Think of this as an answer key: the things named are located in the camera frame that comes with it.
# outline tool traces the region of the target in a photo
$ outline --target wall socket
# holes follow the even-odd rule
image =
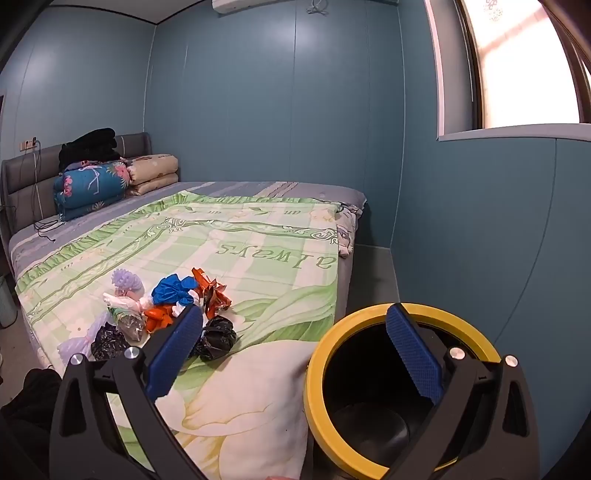
[[[35,148],[35,142],[37,142],[37,137],[25,140],[24,142],[21,142],[19,144],[19,149],[21,150],[21,152],[24,152],[25,150],[32,150],[33,148]]]

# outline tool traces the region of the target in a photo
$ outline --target lavender bath sponge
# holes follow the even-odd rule
[[[111,277],[115,285],[115,295],[139,300],[144,295],[144,284],[141,279],[129,270],[118,268]]]

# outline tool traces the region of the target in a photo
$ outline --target mattress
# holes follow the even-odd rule
[[[33,225],[20,230],[11,238],[9,243],[10,261],[14,268],[16,278],[40,259],[46,257],[56,249],[63,247],[72,240],[84,235],[86,232],[91,231],[97,226],[109,222],[120,215],[132,212],[143,205],[182,190],[211,197],[263,196],[271,198],[313,198],[328,202],[347,203],[360,209],[362,209],[365,204],[365,196],[361,192],[346,187],[332,185],[285,181],[179,182],[163,189],[149,192],[143,196],[125,199],[121,202],[107,206],[102,210],[71,220],[67,223],[60,223],[57,216],[45,219],[42,222],[37,223],[37,227],[42,226],[42,229],[39,232],[35,230]],[[347,258],[339,257],[337,265],[335,322],[345,316],[352,267],[353,255],[350,255]],[[36,351],[39,360],[44,366],[49,365],[51,362],[40,348],[40,345],[27,322],[26,327],[31,344]]]
[[[17,292],[62,373],[72,354],[64,342],[82,340],[104,314],[114,269],[137,273],[150,292],[171,273],[202,267],[227,285],[223,315],[238,339],[223,358],[188,359],[156,406],[211,480],[299,478],[306,366],[345,313],[352,256],[340,255],[364,201],[354,190],[297,182],[177,183],[19,232],[9,249]],[[121,399],[109,404],[128,452],[148,467]]]

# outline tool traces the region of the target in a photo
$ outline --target gray upholstered headboard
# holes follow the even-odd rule
[[[117,135],[117,152],[123,158],[140,157],[152,153],[150,135],[147,133]],[[34,222],[55,215],[53,182],[59,174],[59,153],[61,145],[43,148],[41,160],[39,151],[2,162],[2,204],[5,206],[5,220],[9,234]],[[35,163],[37,163],[37,191],[35,191]],[[2,229],[2,240],[8,242]]]

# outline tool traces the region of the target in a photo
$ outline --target trash pile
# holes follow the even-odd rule
[[[224,295],[225,285],[215,278],[209,280],[201,268],[192,269],[193,276],[180,279],[169,275],[158,282],[151,295],[146,295],[141,279],[123,268],[113,272],[113,294],[104,293],[106,311],[92,323],[86,335],[71,338],[57,347],[67,365],[75,353],[90,354],[95,360],[120,355],[126,348],[142,345],[155,331],[172,325],[191,304],[204,313],[203,333],[190,357],[211,361],[226,355],[236,343],[233,324],[220,313],[232,304]]]

